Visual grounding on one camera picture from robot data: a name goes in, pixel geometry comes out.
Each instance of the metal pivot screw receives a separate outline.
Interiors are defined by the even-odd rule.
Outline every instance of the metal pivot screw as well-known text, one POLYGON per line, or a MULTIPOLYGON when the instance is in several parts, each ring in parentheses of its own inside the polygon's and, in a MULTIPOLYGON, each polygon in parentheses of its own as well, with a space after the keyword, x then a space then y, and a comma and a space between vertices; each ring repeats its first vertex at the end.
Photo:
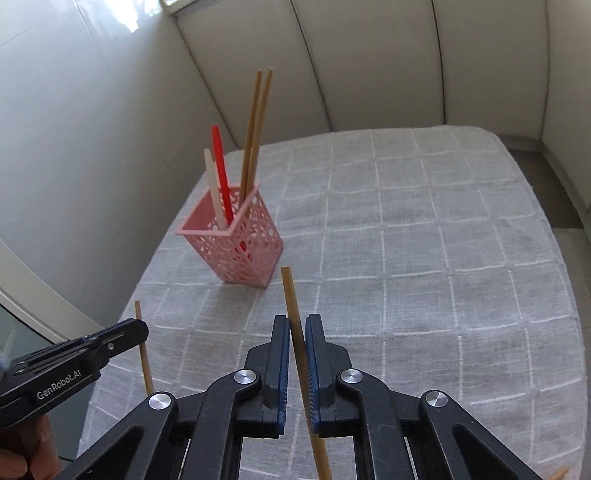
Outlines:
POLYGON ((256 373, 254 373, 252 370, 239 370, 234 374, 234 380, 236 383, 248 385, 249 383, 253 383, 256 380, 256 373))
POLYGON ((154 410, 164 410, 171 402, 172 399, 166 393, 156 393, 150 397, 148 405, 154 410))
POLYGON ((432 407, 445 407, 445 405, 447 405, 447 395, 436 390, 429 392, 425 399, 432 407))
POLYGON ((363 380, 363 373, 354 368, 349 368, 340 373, 340 379, 345 383, 359 383, 363 380))

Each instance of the pink basket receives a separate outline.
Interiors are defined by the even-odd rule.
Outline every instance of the pink basket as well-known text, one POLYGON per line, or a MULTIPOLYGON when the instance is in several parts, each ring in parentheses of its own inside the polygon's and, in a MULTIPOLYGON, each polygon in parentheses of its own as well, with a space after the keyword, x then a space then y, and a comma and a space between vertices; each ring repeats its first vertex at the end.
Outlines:
POLYGON ((234 221, 218 230, 209 190, 178 230, 223 281, 266 287, 283 250, 283 240, 256 184, 238 209, 240 186, 230 187, 234 221))

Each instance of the table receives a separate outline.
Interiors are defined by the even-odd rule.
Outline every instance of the table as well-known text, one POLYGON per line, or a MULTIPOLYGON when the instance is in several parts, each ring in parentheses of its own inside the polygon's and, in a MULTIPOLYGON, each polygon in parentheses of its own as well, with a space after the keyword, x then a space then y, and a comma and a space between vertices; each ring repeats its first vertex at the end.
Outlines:
MULTIPOLYGON (((241 152, 227 157, 239 180, 241 152)), ((550 226, 515 161, 472 127, 339 132, 266 145, 258 178, 302 317, 322 315, 353 366, 390 388, 454 397, 547 478, 579 478, 586 373, 579 318, 550 226)), ((241 367, 285 313, 266 290, 223 284, 171 225, 122 318, 142 301, 156 388, 203 391, 241 367)), ((80 451, 144 398, 138 352, 93 393, 80 451)), ((315 478, 295 368, 285 435, 246 440, 241 479, 315 478)), ((327 441, 333 477, 355 478, 351 439, 327 441)))

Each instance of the red utensil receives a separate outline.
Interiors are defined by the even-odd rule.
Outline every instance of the red utensil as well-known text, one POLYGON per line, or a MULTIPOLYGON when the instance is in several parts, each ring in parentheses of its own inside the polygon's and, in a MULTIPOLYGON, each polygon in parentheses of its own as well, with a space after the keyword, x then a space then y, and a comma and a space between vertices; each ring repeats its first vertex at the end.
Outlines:
POLYGON ((213 156, 216 160, 217 176, 220 180, 220 192, 222 194, 223 208, 226 213, 226 220, 228 226, 232 224, 234 220, 234 214, 232 212, 232 201, 230 200, 230 187, 228 185, 228 175, 226 174, 226 166, 223 160, 223 145, 222 136, 220 135, 220 129, 217 125, 212 127, 212 143, 213 143, 213 156))

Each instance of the curved wall panel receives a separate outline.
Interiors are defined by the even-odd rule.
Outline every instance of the curved wall panel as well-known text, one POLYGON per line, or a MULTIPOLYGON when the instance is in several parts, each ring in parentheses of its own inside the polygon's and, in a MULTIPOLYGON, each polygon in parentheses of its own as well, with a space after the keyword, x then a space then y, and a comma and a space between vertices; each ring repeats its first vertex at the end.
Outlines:
POLYGON ((544 143, 591 207, 591 3, 548 0, 550 93, 544 143))
POLYGON ((443 123, 430 0, 294 0, 334 130, 443 123))
POLYGON ((541 0, 434 0, 447 123, 539 140, 548 80, 541 0))
POLYGON ((274 75, 262 142, 329 131, 289 0, 223 0, 179 13, 178 24, 240 148, 255 72, 267 67, 274 75))

